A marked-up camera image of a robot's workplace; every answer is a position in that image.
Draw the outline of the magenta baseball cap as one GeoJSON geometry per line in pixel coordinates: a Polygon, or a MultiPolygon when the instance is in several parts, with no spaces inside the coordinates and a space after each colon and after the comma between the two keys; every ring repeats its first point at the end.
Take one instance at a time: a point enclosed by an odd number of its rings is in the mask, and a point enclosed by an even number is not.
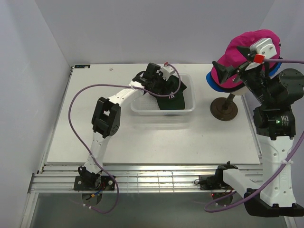
{"type": "MultiPolygon", "coordinates": [[[[245,32],[235,38],[233,38],[229,45],[226,48],[224,55],[218,59],[218,63],[229,67],[237,67],[243,62],[245,62],[245,57],[237,50],[237,46],[249,47],[252,44],[263,38],[271,38],[277,54],[273,57],[274,59],[280,58],[281,44],[279,36],[271,30],[261,29],[256,31],[245,32]]],[[[232,76],[225,83],[220,84],[215,68],[212,68],[211,71],[206,75],[206,81],[209,86],[217,92],[223,93],[242,93],[246,87],[242,81],[234,82],[236,76],[232,76]]]]}

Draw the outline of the dark green baseball cap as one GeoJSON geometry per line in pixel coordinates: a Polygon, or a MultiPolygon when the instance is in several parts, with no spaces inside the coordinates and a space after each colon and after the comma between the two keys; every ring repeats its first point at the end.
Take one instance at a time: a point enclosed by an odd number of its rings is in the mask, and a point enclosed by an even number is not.
{"type": "Polygon", "coordinates": [[[176,88],[176,91],[169,94],[170,96],[156,98],[158,107],[160,110],[184,110],[185,109],[185,99],[183,91],[187,86],[179,81],[179,78],[171,75],[168,79],[169,82],[173,82],[176,88]]]}

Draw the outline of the blue baseball cap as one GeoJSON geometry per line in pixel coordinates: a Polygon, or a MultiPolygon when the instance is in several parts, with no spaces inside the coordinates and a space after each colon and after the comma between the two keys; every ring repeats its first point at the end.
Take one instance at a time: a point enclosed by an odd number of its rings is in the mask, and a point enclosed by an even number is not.
{"type": "MultiPolygon", "coordinates": [[[[241,54],[224,54],[220,59],[217,60],[218,63],[226,67],[237,67],[245,61],[245,57],[243,57],[241,54]]],[[[273,76],[279,70],[281,63],[271,62],[269,66],[269,75],[273,76]]],[[[237,91],[245,86],[242,81],[234,83],[234,78],[235,76],[229,78],[225,83],[220,84],[214,67],[212,67],[211,71],[206,75],[206,80],[211,88],[213,88],[215,91],[225,93],[237,91]]]]}

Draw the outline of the black baseball cap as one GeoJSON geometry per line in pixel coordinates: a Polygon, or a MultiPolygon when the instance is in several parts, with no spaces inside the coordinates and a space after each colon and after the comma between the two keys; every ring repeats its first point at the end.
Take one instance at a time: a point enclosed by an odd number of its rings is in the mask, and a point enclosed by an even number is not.
{"type": "MultiPolygon", "coordinates": [[[[237,54],[237,51],[234,50],[234,51],[229,51],[227,54],[224,54],[218,60],[218,62],[225,66],[233,65],[235,67],[238,64],[240,64],[242,60],[244,60],[244,58],[240,54],[237,54]]],[[[230,78],[227,82],[220,84],[219,80],[217,79],[217,73],[214,67],[206,76],[206,79],[208,80],[210,86],[212,86],[214,90],[218,92],[232,93],[234,95],[243,95],[248,91],[248,89],[242,83],[242,81],[236,83],[233,82],[235,76],[230,78]]]]}

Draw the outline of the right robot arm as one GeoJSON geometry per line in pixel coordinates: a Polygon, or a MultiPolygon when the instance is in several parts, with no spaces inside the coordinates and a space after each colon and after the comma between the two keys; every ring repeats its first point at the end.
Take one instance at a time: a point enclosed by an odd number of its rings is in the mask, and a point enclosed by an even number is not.
{"type": "Polygon", "coordinates": [[[256,217],[301,217],[304,209],[293,194],[292,156],[300,143],[296,134],[292,104],[304,95],[304,76],[287,68],[269,76],[269,64],[274,61],[276,48],[272,44],[238,46],[245,62],[237,67],[213,62],[220,83],[235,76],[259,101],[254,110],[256,136],[262,152],[263,184],[257,185],[237,166],[227,162],[219,165],[215,174],[200,177],[195,184],[205,190],[227,189],[228,195],[239,194],[247,213],[256,217]]]}

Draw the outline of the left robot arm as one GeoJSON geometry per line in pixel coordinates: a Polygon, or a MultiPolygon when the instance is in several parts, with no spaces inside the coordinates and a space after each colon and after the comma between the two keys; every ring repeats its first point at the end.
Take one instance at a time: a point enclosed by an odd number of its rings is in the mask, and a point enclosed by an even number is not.
{"type": "Polygon", "coordinates": [[[138,73],[129,83],[122,86],[115,95],[97,100],[91,124],[93,139],[91,146],[86,146],[89,156],[85,164],[78,168],[83,183],[91,190],[101,184],[100,172],[107,145],[119,127],[121,110],[135,99],[150,94],[154,97],[166,98],[175,95],[181,86],[181,77],[175,67],[169,63],[164,66],[149,63],[146,70],[138,73]]]}

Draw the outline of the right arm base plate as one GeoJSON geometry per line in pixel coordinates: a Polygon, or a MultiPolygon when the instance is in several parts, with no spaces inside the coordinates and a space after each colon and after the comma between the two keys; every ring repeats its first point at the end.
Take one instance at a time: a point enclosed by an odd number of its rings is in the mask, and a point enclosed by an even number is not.
{"type": "Polygon", "coordinates": [[[201,190],[233,190],[233,188],[219,180],[216,175],[199,175],[194,180],[195,185],[199,185],[201,190]]]}

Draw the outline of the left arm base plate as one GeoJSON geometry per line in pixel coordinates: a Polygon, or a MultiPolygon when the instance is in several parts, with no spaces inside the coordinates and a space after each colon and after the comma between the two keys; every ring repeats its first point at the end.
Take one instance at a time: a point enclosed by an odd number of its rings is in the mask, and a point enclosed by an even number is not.
{"type": "Polygon", "coordinates": [[[98,191],[98,190],[109,190],[115,189],[115,183],[109,176],[99,176],[94,183],[86,181],[81,176],[76,176],[73,190],[76,191],[98,191]]]}

